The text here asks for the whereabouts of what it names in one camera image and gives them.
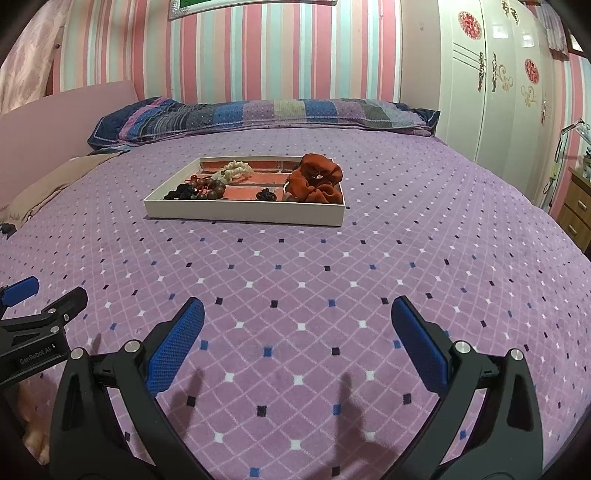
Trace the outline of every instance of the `nightstand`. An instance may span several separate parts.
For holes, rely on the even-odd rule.
[[[562,210],[556,220],[583,253],[591,253],[591,182],[581,171],[569,167],[571,181]]]

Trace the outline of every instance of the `pink and blue striped wall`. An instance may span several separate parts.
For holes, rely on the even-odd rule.
[[[400,98],[400,0],[251,4],[169,21],[168,0],[76,0],[54,91],[131,79],[187,103]]]
[[[561,116],[560,128],[567,127],[582,118],[591,123],[591,63],[579,55],[570,55],[570,61],[555,61],[556,68],[556,112]],[[575,132],[569,133],[564,150],[563,174],[554,195],[550,215],[558,218],[569,189],[571,175],[568,167],[574,167],[582,159],[587,143]]]

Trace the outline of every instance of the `box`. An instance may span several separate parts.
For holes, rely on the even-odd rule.
[[[184,183],[191,175],[214,172],[232,160],[248,163],[256,173],[271,174],[267,181],[252,180],[240,186],[230,185],[229,196],[241,197],[246,190],[260,191],[264,187],[275,189],[276,202],[258,200],[164,200],[164,196]],[[187,165],[170,177],[144,199],[148,216],[157,219],[219,220],[224,222],[286,223],[293,225],[342,226],[345,216],[345,198],[342,205],[283,201],[283,184],[292,167],[301,157],[242,155],[235,157],[203,157]],[[340,185],[335,188],[342,192]]]

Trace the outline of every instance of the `pink headboard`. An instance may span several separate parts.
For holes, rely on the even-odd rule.
[[[62,163],[92,151],[101,117],[137,102],[131,81],[68,90],[0,116],[0,208]]]

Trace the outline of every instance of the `blue gripper pad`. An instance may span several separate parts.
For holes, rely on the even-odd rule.
[[[39,291],[39,281],[35,277],[25,278],[14,285],[10,285],[2,293],[2,304],[5,307],[14,307],[22,301],[36,295]]]
[[[449,364],[413,309],[402,299],[392,304],[392,325],[429,392],[447,393]]]
[[[170,330],[148,363],[146,385],[152,396],[170,388],[205,322],[205,308],[195,299]]]

